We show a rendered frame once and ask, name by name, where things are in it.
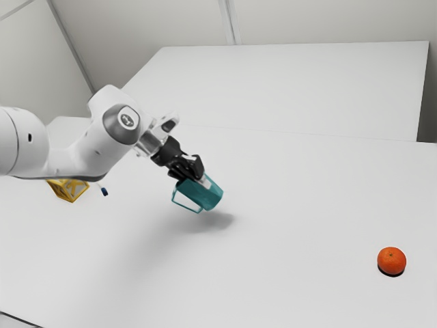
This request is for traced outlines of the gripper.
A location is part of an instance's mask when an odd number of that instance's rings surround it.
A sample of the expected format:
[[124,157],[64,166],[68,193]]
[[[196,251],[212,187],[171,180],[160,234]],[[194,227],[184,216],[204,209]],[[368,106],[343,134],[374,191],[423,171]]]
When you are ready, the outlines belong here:
[[204,189],[210,189],[212,186],[206,177],[200,156],[185,154],[180,148],[179,141],[172,136],[168,136],[164,145],[151,157],[151,160],[159,167],[167,167],[168,176],[178,181],[190,178]]

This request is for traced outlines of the teal faceted mug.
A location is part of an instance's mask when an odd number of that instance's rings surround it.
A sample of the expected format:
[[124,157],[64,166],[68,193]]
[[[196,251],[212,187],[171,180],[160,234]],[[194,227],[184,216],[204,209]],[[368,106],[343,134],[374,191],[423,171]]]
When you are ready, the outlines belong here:
[[206,174],[200,180],[177,182],[171,201],[194,213],[212,210],[222,199],[223,190]]

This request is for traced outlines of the yellow letter block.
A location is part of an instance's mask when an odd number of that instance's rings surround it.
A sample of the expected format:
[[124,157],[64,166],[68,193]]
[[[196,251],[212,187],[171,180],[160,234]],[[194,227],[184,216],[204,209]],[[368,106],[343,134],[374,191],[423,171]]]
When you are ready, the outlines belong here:
[[58,198],[69,203],[74,203],[89,188],[88,182],[77,179],[47,179],[46,182]]

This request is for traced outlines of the orange fruit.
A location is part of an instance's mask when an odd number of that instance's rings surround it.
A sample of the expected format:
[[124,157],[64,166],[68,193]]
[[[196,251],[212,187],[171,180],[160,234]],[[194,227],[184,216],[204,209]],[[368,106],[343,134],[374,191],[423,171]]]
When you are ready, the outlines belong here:
[[387,275],[400,275],[407,265],[405,253],[396,247],[385,247],[377,256],[378,268]]

